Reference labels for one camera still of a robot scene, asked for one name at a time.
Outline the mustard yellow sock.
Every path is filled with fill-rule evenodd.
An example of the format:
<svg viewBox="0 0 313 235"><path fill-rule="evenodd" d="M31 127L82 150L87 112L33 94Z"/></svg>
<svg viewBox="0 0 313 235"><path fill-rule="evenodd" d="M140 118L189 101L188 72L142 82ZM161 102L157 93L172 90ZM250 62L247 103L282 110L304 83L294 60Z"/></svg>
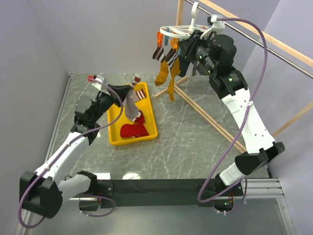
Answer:
<svg viewBox="0 0 313 235"><path fill-rule="evenodd" d="M175 77L180 74L178 53L174 49L170 49L165 57L165 61L167 63L171 75L171 80L168 85L167 93L170 101L174 101Z"/></svg>
<svg viewBox="0 0 313 235"><path fill-rule="evenodd" d="M160 71L155 79L155 85L160 86L165 83L168 77L168 65L163 47L157 47L152 58L160 62Z"/></svg>

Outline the grey sock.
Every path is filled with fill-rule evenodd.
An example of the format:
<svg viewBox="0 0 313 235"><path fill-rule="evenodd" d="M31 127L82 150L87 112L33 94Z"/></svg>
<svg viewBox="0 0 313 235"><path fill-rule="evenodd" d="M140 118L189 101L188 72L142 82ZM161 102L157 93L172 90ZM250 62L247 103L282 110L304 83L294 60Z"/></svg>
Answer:
<svg viewBox="0 0 313 235"><path fill-rule="evenodd" d="M135 103L140 101L143 96L140 94L140 91L134 91L135 85L137 85L140 81L140 78L137 76L134 77L132 83L130 84L131 89L128 91L123 102L123 105L125 106L125 116L133 122L141 116L141 112Z"/></svg>

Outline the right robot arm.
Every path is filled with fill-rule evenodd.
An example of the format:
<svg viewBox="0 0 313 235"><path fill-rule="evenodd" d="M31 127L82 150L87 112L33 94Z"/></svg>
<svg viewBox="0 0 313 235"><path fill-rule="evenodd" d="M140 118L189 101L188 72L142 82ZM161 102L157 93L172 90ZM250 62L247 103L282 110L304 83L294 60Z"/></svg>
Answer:
<svg viewBox="0 0 313 235"><path fill-rule="evenodd" d="M196 33L179 42L179 48L184 62L198 62L198 72L209 77L210 86L229 109L246 144L246 151L215 177L216 193L226 195L233 183L270 163L285 151L285 146L267 131L250 100L246 80L232 65L237 48L231 37L212 32L201 39Z"/></svg>

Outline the white round clip hanger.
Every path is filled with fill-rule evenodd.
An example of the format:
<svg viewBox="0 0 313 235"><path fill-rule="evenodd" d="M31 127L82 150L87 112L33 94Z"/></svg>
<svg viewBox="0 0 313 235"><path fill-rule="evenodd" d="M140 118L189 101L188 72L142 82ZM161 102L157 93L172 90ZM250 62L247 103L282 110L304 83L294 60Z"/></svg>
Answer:
<svg viewBox="0 0 313 235"><path fill-rule="evenodd" d="M179 40L188 39L195 30L205 32L209 27L205 25L196 24L197 13L199 10L199 3L194 2L191 9L191 23L189 25L174 25L174 26L162 26L157 32L157 47L168 45L165 42L165 38L172 38L171 45L174 49L178 48Z"/></svg>

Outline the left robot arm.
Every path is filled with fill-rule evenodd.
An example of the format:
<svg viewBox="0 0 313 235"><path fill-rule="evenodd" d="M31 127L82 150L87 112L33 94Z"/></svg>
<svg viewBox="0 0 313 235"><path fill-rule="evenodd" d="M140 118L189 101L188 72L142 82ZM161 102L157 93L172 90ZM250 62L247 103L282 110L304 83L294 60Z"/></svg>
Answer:
<svg viewBox="0 0 313 235"><path fill-rule="evenodd" d="M101 116L112 105L122 107L132 90L130 85L107 84L95 99L81 96L76 100L74 125L67 139L42 166L21 176L18 212L25 209L44 218L53 218L70 198L81 193L87 197L99 195L95 174L80 171L69 180L63 180L62 174L96 139L102 129L97 124Z"/></svg>

